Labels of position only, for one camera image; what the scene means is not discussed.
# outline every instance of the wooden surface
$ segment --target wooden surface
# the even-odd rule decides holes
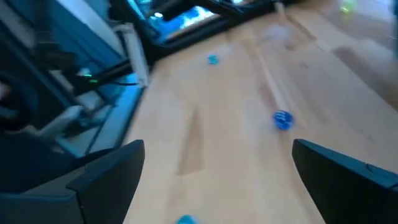
[[[125,223],[324,223],[295,138],[398,172],[392,19],[383,1],[350,16],[306,3],[159,62],[126,138],[145,141],[146,161]],[[276,110],[295,116],[292,130],[274,128]]]

